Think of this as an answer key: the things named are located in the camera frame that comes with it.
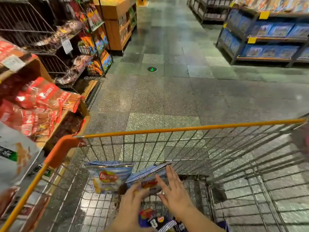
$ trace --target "supermarket aisle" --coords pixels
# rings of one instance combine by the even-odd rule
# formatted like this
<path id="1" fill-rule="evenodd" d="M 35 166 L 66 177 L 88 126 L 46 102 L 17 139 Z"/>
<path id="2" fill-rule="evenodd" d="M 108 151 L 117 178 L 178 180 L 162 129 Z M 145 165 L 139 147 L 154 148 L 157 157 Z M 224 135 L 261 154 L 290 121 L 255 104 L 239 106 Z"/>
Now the supermarket aisle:
<path id="1" fill-rule="evenodd" d="M 302 69 L 230 66 L 186 0 L 151 0 L 91 109 L 89 133 L 298 117 L 309 111 Z M 148 67 L 156 67 L 149 72 Z"/>

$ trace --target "forearm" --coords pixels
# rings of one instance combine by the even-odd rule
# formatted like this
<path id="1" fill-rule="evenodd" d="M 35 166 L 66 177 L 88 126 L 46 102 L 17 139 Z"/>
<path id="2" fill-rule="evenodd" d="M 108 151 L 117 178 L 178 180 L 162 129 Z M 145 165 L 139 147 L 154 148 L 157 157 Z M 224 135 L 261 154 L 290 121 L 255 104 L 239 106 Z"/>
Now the forearm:
<path id="1" fill-rule="evenodd" d="M 197 208 L 192 207 L 183 217 L 182 222 L 189 232 L 223 232 L 222 228 L 217 226 L 206 216 L 204 216 Z"/>

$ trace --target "lay's chip bag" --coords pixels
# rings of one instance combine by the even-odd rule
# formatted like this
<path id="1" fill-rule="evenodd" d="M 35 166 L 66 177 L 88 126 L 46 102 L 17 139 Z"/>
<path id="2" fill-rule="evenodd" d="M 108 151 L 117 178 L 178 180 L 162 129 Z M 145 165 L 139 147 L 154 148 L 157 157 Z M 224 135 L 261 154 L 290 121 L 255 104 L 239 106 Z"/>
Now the lay's chip bag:
<path id="1" fill-rule="evenodd" d="M 84 161 L 92 178 L 95 193 L 118 192 L 130 176 L 135 162 Z"/>
<path id="2" fill-rule="evenodd" d="M 132 175 L 126 180 L 127 188 L 131 187 L 134 183 L 141 182 L 142 188 L 150 188 L 149 195 L 155 195 L 162 189 L 158 185 L 155 175 L 167 182 L 166 166 L 172 164 L 173 161 L 167 161 L 159 165 L 152 165 L 142 169 Z"/>

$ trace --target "hand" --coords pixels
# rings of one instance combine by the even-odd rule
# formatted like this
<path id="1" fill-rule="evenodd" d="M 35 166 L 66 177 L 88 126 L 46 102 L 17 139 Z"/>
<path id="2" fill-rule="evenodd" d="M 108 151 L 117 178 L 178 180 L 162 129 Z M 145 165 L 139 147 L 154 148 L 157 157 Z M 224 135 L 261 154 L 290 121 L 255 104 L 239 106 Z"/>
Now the hand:
<path id="1" fill-rule="evenodd" d="M 140 189 L 137 194 L 135 191 L 141 187 L 140 183 L 131 186 L 122 196 L 118 215 L 106 232 L 153 232 L 152 227 L 141 228 L 138 224 L 138 213 L 141 201 L 149 193 L 149 189 Z"/>
<path id="2" fill-rule="evenodd" d="M 180 181 L 174 169 L 169 165 L 166 166 L 166 174 L 168 176 L 170 188 L 158 175 L 156 175 L 158 184 L 162 187 L 164 192 L 164 195 L 159 194 L 158 196 L 176 219 L 183 221 L 184 217 L 186 217 L 186 213 L 195 207 L 183 183 Z"/>

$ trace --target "black circular floor sticker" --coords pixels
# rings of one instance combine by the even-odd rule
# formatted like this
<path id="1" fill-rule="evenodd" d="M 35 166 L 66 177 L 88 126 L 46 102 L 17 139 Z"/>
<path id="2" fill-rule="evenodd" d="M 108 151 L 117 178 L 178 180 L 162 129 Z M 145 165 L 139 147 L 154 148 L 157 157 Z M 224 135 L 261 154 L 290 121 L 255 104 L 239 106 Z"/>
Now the black circular floor sticker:
<path id="1" fill-rule="evenodd" d="M 147 68 L 148 69 L 148 71 L 150 71 L 150 72 L 155 72 L 155 71 L 157 71 L 157 68 L 156 67 L 149 67 L 149 68 Z"/>

